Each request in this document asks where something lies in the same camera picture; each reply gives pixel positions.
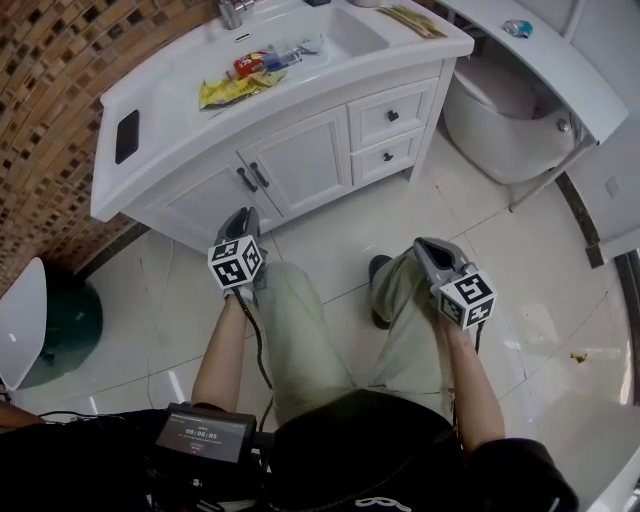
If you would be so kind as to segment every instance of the khaki pants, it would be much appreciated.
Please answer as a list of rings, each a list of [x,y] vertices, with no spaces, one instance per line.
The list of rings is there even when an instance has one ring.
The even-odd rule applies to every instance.
[[[368,389],[416,402],[451,421],[451,367],[436,336],[424,274],[411,253],[382,267],[371,303],[391,322]],[[279,425],[356,389],[351,370],[329,341],[323,307],[307,275],[290,263],[271,263],[256,292],[266,333]]]

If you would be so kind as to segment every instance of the fiducial marker cube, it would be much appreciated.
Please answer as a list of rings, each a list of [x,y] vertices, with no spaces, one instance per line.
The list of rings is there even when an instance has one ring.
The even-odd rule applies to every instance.
[[[209,248],[209,268],[223,290],[252,282],[262,261],[251,235]]]
[[[493,314],[497,296],[488,274],[478,270],[438,288],[438,309],[464,330]]]

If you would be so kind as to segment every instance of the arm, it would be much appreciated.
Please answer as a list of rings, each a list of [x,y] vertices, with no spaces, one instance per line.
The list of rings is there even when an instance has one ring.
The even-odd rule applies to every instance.
[[[191,402],[207,403],[234,412],[240,393],[244,334],[247,325],[238,299],[230,295],[198,370]]]
[[[504,419],[469,333],[444,318],[440,328],[451,357],[458,433],[465,453],[471,455],[481,445],[505,438]]]
[[[0,402],[0,428],[22,428],[46,423],[42,418],[23,411],[15,405]]]

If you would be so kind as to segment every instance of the faucet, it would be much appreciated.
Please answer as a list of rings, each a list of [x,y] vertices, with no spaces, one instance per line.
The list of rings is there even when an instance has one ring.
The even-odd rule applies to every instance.
[[[218,0],[218,7],[220,8],[220,14],[222,14],[222,20],[225,28],[228,30],[236,29],[242,26],[242,18],[240,18],[240,10],[248,10],[254,4],[255,0],[239,0],[234,2],[233,0]]]

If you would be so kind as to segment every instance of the bathroom vanity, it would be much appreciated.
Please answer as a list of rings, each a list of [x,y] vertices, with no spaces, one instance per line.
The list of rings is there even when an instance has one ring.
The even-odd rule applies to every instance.
[[[404,171],[411,186],[456,58],[473,40],[418,4],[394,3],[447,37],[422,39],[342,0],[315,8],[263,0],[241,27],[215,19],[153,55],[102,96],[91,215],[124,212],[206,252],[242,206],[258,210],[266,232],[393,173]],[[223,111],[199,110],[203,80],[220,80],[274,39],[309,34],[322,35],[322,56]],[[121,139],[129,132],[124,152],[119,126]]]

